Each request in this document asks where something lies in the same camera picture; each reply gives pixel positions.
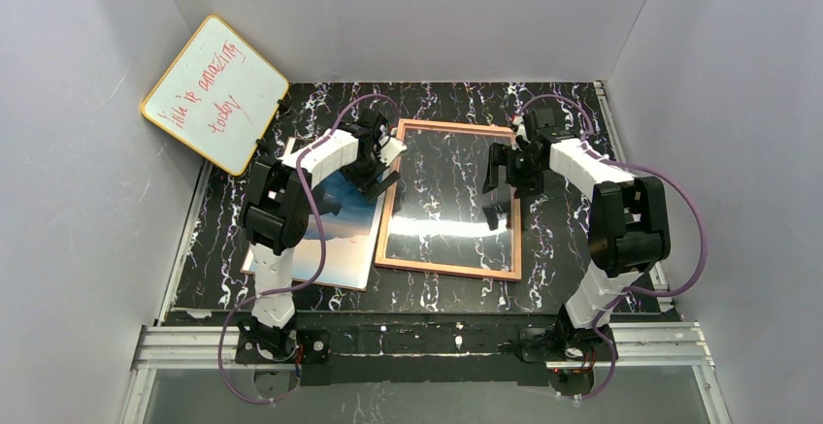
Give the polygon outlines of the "yellow rimmed whiteboard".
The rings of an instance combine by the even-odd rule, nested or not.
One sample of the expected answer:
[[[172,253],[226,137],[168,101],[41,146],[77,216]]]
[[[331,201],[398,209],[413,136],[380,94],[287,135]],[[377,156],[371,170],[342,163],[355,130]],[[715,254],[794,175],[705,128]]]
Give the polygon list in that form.
[[[287,78],[218,16],[207,16],[140,106],[142,116],[230,176],[245,172]]]

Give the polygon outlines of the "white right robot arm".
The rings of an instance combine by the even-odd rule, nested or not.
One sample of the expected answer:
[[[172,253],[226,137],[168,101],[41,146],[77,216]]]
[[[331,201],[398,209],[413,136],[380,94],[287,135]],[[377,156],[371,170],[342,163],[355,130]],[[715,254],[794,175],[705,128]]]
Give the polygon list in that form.
[[[559,113],[538,109],[511,124],[510,145],[488,149],[482,190],[504,181],[515,197],[544,191],[548,172],[564,177],[589,201],[590,265],[558,314],[568,332],[608,324],[611,302],[671,251],[665,187],[657,178],[636,177],[564,129]]]

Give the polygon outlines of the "landscape photo board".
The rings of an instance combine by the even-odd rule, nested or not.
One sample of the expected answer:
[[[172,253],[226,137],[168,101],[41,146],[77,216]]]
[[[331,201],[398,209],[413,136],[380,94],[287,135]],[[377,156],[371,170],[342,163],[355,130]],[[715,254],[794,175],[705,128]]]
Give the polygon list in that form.
[[[327,256],[315,284],[365,290],[374,260],[384,195],[368,202],[340,171],[313,189],[324,226]],[[294,248],[292,276],[305,281],[316,272],[320,239],[309,215],[304,239]]]

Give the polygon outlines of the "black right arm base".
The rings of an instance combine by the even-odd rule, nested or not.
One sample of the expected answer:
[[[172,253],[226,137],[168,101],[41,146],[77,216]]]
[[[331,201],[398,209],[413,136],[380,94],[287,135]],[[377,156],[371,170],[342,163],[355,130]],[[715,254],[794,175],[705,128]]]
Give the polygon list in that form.
[[[606,342],[592,329],[524,328],[513,344],[515,353],[526,363],[568,361],[585,368],[611,357]]]

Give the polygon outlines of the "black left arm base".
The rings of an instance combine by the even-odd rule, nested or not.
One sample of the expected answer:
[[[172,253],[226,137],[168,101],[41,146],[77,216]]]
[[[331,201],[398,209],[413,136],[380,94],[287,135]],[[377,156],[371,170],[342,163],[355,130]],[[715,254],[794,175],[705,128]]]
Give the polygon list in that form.
[[[235,362],[241,365],[325,364],[330,359],[331,338],[324,330],[255,332],[242,330]]]

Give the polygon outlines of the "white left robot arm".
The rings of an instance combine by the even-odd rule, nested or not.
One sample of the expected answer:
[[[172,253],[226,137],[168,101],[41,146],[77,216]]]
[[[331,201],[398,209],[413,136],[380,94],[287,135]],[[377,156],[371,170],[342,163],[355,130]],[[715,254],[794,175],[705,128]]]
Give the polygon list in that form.
[[[295,313],[292,261],[309,223],[322,215],[315,189],[340,174],[373,203],[398,180],[390,166],[406,149],[383,114],[365,110],[290,154],[254,161],[241,224],[255,264],[251,314],[258,323],[282,329]]]

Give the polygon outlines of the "black marble pattern board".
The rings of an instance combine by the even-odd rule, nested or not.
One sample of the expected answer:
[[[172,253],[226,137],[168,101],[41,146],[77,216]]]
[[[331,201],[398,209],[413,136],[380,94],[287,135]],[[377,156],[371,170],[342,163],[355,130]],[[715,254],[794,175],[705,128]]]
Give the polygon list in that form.
[[[332,124],[356,97],[382,93],[406,117],[502,126],[520,105],[555,104],[577,121],[586,111],[594,126],[592,146],[611,152],[613,135],[601,82],[328,82],[295,83],[286,95],[290,111],[268,141],[283,147],[290,137],[309,137]],[[245,182],[219,169],[199,178],[199,210],[178,265],[178,284],[165,316],[168,325],[212,324],[252,290],[241,271],[242,233],[236,215]],[[345,312],[555,313],[575,291],[586,264],[587,206],[557,177],[529,206],[534,221],[524,237],[525,278],[520,282],[425,275],[373,269],[364,291],[315,285],[295,296],[300,310]]]

